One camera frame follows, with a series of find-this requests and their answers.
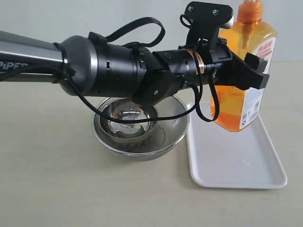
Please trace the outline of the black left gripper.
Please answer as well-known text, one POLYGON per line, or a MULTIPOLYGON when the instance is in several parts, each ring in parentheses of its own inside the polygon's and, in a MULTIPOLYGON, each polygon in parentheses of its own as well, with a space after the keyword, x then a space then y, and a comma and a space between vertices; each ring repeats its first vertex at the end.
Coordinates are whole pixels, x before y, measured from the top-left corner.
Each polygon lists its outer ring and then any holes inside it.
POLYGON ((179 50, 182 55, 190 55, 186 61, 189 68, 195 69, 196 75, 191 75, 188 80, 196 85, 209 84, 212 79, 215 85, 260 90, 268 83, 269 74, 265 72, 267 61, 249 52, 242 60, 232 54, 226 39, 217 39, 213 50, 204 40, 180 46, 179 50))

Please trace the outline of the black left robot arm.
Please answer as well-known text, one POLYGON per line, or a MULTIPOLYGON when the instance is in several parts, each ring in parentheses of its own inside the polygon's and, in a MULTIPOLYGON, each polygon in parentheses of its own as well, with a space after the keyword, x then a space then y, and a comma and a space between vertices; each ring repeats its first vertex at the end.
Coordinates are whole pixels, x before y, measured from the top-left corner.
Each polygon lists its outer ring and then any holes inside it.
POLYGON ((266 61, 253 54, 242 60, 225 43, 209 51, 180 48, 151 52, 146 47, 108 43, 104 37, 71 36, 49 43, 8 32, 0 34, 0 78, 11 82, 59 83, 75 91, 66 73, 84 96, 130 98, 154 105, 190 84, 263 89, 269 80, 266 61))

